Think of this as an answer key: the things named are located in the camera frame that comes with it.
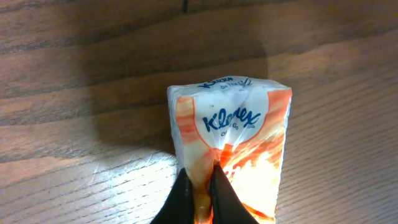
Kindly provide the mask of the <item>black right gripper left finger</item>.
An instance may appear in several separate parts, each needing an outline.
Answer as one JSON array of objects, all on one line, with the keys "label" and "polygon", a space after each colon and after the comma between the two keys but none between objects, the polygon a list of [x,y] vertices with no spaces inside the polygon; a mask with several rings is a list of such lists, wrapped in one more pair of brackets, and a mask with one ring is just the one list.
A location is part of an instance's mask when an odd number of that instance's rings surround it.
[{"label": "black right gripper left finger", "polygon": [[194,224],[193,187],[185,168],[178,173],[164,205],[150,224]]}]

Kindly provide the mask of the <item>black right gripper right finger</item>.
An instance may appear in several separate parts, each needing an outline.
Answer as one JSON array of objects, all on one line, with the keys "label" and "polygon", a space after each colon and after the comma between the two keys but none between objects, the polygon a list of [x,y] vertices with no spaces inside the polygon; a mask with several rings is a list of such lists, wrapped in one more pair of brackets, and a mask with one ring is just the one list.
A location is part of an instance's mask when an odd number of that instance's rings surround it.
[{"label": "black right gripper right finger", "polygon": [[258,224],[240,202],[219,163],[213,168],[210,195],[213,224]]}]

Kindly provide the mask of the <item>orange snack packet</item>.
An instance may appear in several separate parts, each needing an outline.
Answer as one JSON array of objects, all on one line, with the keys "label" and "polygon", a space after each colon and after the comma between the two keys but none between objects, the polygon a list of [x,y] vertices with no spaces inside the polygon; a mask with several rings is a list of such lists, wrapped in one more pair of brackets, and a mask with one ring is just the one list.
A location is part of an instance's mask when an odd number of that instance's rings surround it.
[{"label": "orange snack packet", "polygon": [[195,223],[210,223],[210,179],[219,164],[259,223],[274,223],[292,90],[273,80],[228,76],[167,90],[180,168],[193,186]]}]

